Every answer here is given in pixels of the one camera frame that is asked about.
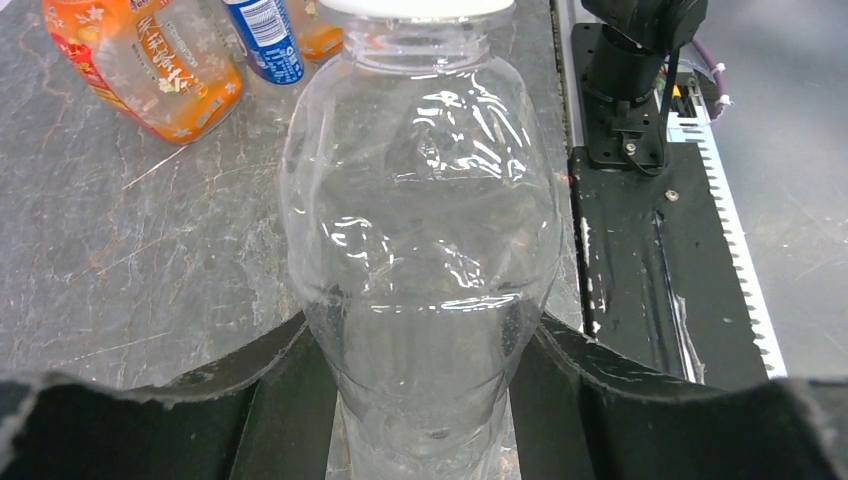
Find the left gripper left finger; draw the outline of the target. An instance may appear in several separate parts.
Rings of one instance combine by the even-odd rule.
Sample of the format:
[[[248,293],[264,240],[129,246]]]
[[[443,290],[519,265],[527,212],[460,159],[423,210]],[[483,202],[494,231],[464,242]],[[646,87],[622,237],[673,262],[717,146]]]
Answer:
[[[162,387],[1,376],[5,479],[321,479],[337,390],[302,314]]]

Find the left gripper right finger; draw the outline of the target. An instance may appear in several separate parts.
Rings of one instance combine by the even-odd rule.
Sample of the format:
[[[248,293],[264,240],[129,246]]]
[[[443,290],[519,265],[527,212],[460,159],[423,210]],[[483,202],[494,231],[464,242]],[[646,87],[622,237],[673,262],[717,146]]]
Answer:
[[[525,479],[843,479],[847,385],[736,391],[641,365],[543,316],[511,382]]]

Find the clear plastic bottle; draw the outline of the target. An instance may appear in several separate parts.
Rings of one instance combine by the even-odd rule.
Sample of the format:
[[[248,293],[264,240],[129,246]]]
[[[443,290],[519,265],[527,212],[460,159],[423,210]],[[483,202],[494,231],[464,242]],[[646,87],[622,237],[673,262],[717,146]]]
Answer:
[[[514,10],[333,12],[279,176],[287,265],[342,402],[355,479],[481,479],[561,262],[556,179]]]

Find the white bottle cap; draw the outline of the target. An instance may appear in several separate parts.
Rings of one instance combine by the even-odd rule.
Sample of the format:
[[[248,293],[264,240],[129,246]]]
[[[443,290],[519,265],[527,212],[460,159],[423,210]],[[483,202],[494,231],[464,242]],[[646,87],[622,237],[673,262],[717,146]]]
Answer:
[[[511,10],[513,0],[325,0],[333,12],[381,19],[460,18]]]

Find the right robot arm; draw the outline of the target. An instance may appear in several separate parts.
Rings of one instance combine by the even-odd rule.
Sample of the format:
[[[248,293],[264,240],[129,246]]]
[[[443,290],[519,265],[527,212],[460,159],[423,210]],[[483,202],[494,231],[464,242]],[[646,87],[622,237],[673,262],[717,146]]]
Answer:
[[[597,18],[572,38],[589,163],[597,170],[657,177],[667,168],[668,118],[680,53],[691,43],[708,4],[686,1],[584,1]]]

